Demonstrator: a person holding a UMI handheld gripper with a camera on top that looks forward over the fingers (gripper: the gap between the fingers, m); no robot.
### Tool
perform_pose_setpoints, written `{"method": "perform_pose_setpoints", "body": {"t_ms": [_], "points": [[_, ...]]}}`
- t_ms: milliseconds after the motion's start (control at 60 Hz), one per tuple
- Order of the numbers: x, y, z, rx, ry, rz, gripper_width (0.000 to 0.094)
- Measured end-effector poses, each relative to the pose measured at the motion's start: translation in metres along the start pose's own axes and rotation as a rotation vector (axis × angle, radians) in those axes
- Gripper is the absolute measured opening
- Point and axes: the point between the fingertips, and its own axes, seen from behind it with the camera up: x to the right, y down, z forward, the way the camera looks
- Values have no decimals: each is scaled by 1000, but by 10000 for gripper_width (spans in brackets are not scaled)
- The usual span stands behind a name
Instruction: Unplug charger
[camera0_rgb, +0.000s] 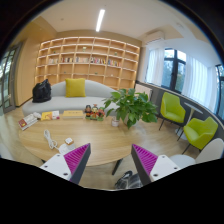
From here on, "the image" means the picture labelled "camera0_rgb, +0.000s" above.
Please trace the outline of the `gripper right finger magenta ridged pad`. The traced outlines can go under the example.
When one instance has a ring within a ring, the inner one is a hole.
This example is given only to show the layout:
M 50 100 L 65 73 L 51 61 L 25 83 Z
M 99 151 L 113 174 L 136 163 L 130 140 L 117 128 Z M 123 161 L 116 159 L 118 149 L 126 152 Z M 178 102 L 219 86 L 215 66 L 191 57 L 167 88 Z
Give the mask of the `gripper right finger magenta ridged pad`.
M 132 145 L 131 155 L 143 185 L 148 185 L 180 170 L 166 155 L 157 156 L 136 144 Z

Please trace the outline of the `gripper left finger magenta ridged pad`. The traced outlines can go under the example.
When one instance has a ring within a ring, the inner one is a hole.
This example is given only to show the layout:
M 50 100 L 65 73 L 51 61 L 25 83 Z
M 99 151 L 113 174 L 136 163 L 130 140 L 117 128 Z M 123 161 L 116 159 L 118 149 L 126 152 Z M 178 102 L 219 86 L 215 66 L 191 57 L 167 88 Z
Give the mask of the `gripper left finger magenta ridged pad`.
M 91 145 L 85 144 L 66 154 L 55 154 L 41 166 L 41 169 L 78 184 L 90 154 Z

